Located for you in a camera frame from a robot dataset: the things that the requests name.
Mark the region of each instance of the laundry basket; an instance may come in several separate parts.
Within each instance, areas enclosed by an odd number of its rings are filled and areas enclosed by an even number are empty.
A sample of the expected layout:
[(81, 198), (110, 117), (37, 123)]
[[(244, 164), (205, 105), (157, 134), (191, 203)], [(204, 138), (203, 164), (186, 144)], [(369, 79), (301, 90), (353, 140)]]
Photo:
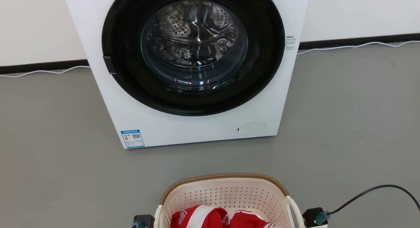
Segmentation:
[(180, 180), (163, 194), (156, 210), (154, 228), (170, 228), (173, 213), (208, 205), (251, 210), (278, 228), (295, 228), (290, 207), (297, 216), (299, 228), (305, 228), (302, 215), (285, 187), (263, 174), (225, 173)]

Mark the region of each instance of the washing machine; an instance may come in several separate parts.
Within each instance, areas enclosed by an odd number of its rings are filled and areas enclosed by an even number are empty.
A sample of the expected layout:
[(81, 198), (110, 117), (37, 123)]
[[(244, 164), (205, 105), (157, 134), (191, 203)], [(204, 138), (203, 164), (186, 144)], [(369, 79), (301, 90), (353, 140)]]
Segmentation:
[(124, 148), (277, 135), (309, 0), (66, 0)]

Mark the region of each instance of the red and white garment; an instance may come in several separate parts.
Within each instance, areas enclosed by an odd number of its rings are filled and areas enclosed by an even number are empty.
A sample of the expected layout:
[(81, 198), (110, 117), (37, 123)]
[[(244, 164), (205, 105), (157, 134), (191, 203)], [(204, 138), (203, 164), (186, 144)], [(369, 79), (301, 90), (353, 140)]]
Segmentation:
[(215, 206), (199, 205), (172, 215), (171, 228), (276, 228), (249, 210), (229, 214)]

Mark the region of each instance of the washing machine door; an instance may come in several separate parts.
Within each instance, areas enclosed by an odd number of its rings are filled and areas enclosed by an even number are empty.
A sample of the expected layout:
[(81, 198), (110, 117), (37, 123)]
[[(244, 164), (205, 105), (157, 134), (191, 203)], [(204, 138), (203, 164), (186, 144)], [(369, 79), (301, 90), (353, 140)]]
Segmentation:
[(102, 48), (108, 71), (133, 98), (203, 116), (261, 92), (279, 68), (284, 40), (271, 0), (116, 0)]

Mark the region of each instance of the basket rim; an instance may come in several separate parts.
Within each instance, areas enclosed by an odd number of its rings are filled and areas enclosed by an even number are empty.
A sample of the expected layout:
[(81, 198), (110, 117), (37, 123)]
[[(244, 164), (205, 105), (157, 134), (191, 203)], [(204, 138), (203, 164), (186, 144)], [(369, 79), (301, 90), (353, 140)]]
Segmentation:
[(265, 174), (256, 174), (256, 173), (221, 173), (221, 174), (210, 174), (205, 176), (196, 176), (191, 178), (186, 178), (183, 180), (179, 180), (175, 183), (173, 183), (162, 195), (162, 198), (160, 199), (159, 205), (164, 205), (166, 199), (168, 198), (169, 194), (176, 189), (177, 187), (181, 185), (185, 185), (188, 183), (198, 182), (198, 181), (204, 181), (204, 180), (214, 180), (214, 179), (226, 179), (226, 178), (251, 178), (251, 179), (261, 179), (266, 180), (272, 184), (274, 184), (277, 188), (282, 191), (283, 195), (289, 196), (289, 193), (287, 189), (276, 179), (274, 179), (271, 176), (265, 175)]

